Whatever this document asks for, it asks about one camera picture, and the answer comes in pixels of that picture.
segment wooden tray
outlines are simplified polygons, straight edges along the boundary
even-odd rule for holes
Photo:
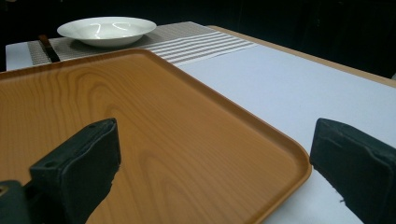
[[[22,184],[82,127],[117,119],[121,168],[89,223],[258,223],[311,173],[295,141],[142,49],[5,72],[0,104],[0,176]]]

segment chopsticks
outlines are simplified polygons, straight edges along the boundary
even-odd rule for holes
[[[58,55],[56,54],[55,50],[53,49],[52,45],[50,44],[49,39],[46,35],[39,35],[38,39],[43,44],[43,50],[46,52],[47,56],[53,63],[60,62]]]

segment table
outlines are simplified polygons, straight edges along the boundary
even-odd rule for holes
[[[296,140],[309,153],[316,120],[335,119],[396,147],[396,82],[210,26],[258,45],[178,65]],[[13,55],[25,55],[16,61]],[[31,66],[26,43],[7,68]],[[316,171],[265,223],[361,223]]]

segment table edge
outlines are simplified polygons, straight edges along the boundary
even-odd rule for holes
[[[263,45],[265,47],[269,47],[269,48],[272,48],[272,49],[278,49],[278,50],[287,52],[289,54],[293,54],[295,56],[299,56],[301,58],[305,58],[305,59],[307,59],[309,61],[312,61],[312,62],[315,62],[315,63],[321,63],[323,65],[335,68],[337,70],[340,70],[340,71],[343,71],[343,72],[347,72],[347,73],[349,73],[351,75],[354,75],[354,76],[363,77],[363,78],[375,81],[377,83],[381,83],[381,84],[396,88],[396,80],[393,80],[393,79],[390,79],[390,78],[381,77],[381,76],[378,76],[378,75],[375,75],[375,74],[364,72],[364,71],[361,71],[361,70],[356,69],[356,68],[352,68],[352,67],[348,67],[346,65],[342,65],[340,63],[334,63],[334,62],[331,62],[331,61],[328,61],[328,60],[325,60],[325,59],[322,59],[322,58],[319,58],[319,57],[316,57],[316,56],[313,56],[313,55],[310,55],[310,54],[306,54],[306,53],[300,52],[300,51],[295,50],[295,49],[289,49],[289,48],[286,48],[286,47],[283,47],[283,46],[279,46],[277,44],[273,44],[273,43],[270,43],[268,41],[261,40],[261,39],[258,39],[258,38],[255,38],[255,37],[252,37],[252,36],[249,36],[249,35],[243,35],[243,34],[235,32],[235,31],[231,31],[231,30],[228,30],[228,29],[216,26],[216,25],[208,25],[207,27],[209,27],[211,29],[214,29],[214,30],[217,30],[217,31],[220,31],[220,32],[223,32],[223,33],[226,33],[228,35],[234,35],[234,36],[246,39],[246,40],[254,42],[256,44]]]

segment tray rim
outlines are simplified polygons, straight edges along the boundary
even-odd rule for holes
[[[219,92],[213,90],[212,88],[208,87],[205,83],[201,82],[195,77],[190,76],[188,73],[184,72],[183,70],[177,68],[173,64],[169,63],[165,59],[161,58],[160,56],[156,55],[155,53],[151,52],[147,49],[121,49],[115,50],[112,52],[100,53],[96,55],[92,55],[89,57],[83,58],[76,58],[72,60],[62,61],[58,63],[47,63],[47,64],[40,64],[28,68],[21,68],[12,71],[6,71],[0,73],[0,82],[7,80],[9,78],[18,78],[18,77],[25,77],[25,76],[32,76],[35,73],[43,73],[49,72],[52,70],[62,69],[70,66],[81,65],[84,63],[98,63],[100,61],[106,61],[109,59],[119,58],[119,57],[127,57],[131,54],[141,54],[146,57],[149,57],[152,61],[156,64],[159,64],[160,67],[164,67],[167,71],[173,73],[178,79],[181,79],[183,82],[188,83],[191,87],[198,90],[198,92],[205,95],[205,97],[211,98],[215,101],[218,105],[222,107],[226,107],[227,111],[232,111],[238,118],[241,118],[240,115],[245,114],[243,116],[244,121],[248,123],[250,127],[253,127],[255,130],[260,131],[261,133],[267,133],[264,131],[263,125],[267,126],[272,130],[272,134],[281,136],[285,140],[287,140],[287,144],[292,144],[295,147],[299,148],[298,152],[294,154],[299,154],[299,157],[304,159],[304,163],[306,163],[305,171],[301,175],[301,178],[298,181],[293,181],[292,187],[288,188],[288,190],[281,196],[279,199],[272,203],[271,207],[262,213],[259,217],[251,219],[252,223],[261,223],[267,217],[269,217],[283,202],[285,202],[291,194],[293,194],[308,178],[311,176],[312,173],[312,166],[309,162],[309,155],[307,151],[294,139],[289,137],[288,135],[282,133],[279,129],[275,128],[268,122],[263,119],[260,119],[256,115],[252,114],[244,107],[238,105],[237,103],[233,102],[226,96],[220,94]]]

